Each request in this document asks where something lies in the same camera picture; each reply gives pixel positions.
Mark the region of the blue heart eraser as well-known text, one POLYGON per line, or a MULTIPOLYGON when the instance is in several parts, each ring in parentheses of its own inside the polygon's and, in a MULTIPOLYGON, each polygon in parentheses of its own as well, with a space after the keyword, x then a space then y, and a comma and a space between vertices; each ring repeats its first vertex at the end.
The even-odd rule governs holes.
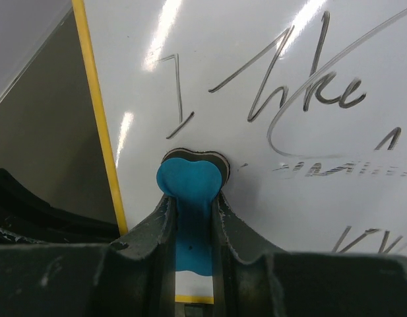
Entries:
POLYGON ((163 157, 156 181, 163 193, 176 202, 177 271, 212 275, 212 202, 229 177, 230 164, 216 151, 176 148, 163 157))

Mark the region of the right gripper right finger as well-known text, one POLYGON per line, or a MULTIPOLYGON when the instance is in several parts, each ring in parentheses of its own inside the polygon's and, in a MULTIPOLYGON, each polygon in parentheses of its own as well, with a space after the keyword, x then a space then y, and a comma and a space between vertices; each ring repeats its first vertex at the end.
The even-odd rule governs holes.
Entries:
POLYGON ((407 258, 287 252, 212 202, 215 316, 407 316, 407 258))

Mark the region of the yellow framed whiteboard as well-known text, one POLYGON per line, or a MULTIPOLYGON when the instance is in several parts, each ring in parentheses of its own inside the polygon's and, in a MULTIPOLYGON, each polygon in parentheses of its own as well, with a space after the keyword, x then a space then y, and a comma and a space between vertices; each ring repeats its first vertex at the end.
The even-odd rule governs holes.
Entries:
POLYGON ((74 1, 117 224, 197 167, 283 250, 407 257, 407 1, 74 1))

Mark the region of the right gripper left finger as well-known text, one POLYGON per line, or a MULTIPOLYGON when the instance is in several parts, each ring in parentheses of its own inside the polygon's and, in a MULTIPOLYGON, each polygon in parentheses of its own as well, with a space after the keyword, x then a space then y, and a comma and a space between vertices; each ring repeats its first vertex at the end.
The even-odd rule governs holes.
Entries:
POLYGON ((173 316, 172 197, 109 244, 34 241, 0 227, 0 316, 173 316))

